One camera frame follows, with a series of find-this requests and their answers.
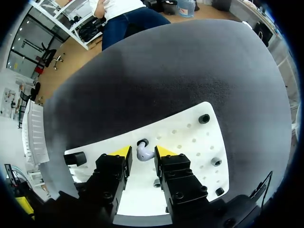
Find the black bag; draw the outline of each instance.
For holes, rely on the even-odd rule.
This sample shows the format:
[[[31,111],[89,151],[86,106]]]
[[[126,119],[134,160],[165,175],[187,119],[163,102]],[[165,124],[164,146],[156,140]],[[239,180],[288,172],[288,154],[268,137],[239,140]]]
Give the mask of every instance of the black bag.
[[[103,23],[105,23],[105,18],[99,19],[99,18],[93,18],[89,22],[87,22],[85,25],[83,25],[78,34],[79,37],[84,41],[88,42],[90,39],[92,39],[98,32],[103,32],[104,27]]]

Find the gray cylinder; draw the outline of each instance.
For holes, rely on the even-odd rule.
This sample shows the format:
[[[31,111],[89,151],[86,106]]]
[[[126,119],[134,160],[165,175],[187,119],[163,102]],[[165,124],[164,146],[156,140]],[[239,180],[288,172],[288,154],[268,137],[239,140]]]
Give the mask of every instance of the gray cylinder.
[[[155,188],[159,188],[161,186],[161,183],[160,183],[160,179],[155,179],[155,181],[154,181],[154,184],[153,184],[153,187],[155,187]]]
[[[214,157],[211,159],[211,164],[215,167],[219,166],[222,163],[222,160],[218,157]]]

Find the yellow object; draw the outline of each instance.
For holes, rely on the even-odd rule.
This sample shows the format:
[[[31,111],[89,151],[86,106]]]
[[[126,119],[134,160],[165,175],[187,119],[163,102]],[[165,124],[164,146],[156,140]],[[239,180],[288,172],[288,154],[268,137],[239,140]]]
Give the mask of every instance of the yellow object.
[[[27,198],[23,196],[23,197],[16,197],[15,199],[26,213],[28,213],[29,215],[34,213],[34,210],[29,204]]]
[[[177,153],[173,153],[171,151],[168,151],[167,149],[165,149],[161,146],[156,146],[156,147],[157,147],[158,154],[160,155],[160,157],[165,157],[167,155],[171,155],[171,156],[178,155]]]
[[[127,159],[127,154],[129,152],[130,147],[131,146],[123,147],[122,149],[119,149],[119,150],[117,150],[113,153],[110,153],[108,155],[112,155],[112,156],[119,155],[119,156],[125,157],[125,159]]]

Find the wooden floor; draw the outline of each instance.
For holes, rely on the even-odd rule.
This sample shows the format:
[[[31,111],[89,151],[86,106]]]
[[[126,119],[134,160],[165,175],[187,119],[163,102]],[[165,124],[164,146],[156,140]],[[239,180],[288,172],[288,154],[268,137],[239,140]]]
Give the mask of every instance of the wooden floor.
[[[193,19],[229,19],[239,21],[234,15],[229,12],[219,11],[211,6],[199,4],[200,10],[195,12],[194,18],[183,18],[178,15],[164,15],[170,22],[183,22]],[[56,56],[65,53],[62,58],[64,62],[58,62],[58,70],[48,67],[44,69],[44,72],[39,77],[41,83],[41,89],[37,96],[44,103],[45,99],[52,96],[53,92],[74,72],[80,69],[88,61],[94,58],[101,52],[101,42],[89,51],[85,50],[80,44],[78,44],[73,38],[69,38],[57,51]]]

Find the table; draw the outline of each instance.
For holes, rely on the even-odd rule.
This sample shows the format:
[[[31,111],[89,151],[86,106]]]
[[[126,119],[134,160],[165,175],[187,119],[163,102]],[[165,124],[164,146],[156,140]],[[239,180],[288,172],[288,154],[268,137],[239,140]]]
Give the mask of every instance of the table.
[[[40,170],[53,197],[77,197],[65,150],[151,124],[208,101],[217,114],[229,168],[223,200],[249,195],[270,171],[266,200],[281,183],[291,143],[285,85],[248,26],[194,20],[152,28],[109,47],[47,100],[49,162]],[[161,218],[120,217],[125,225]]]

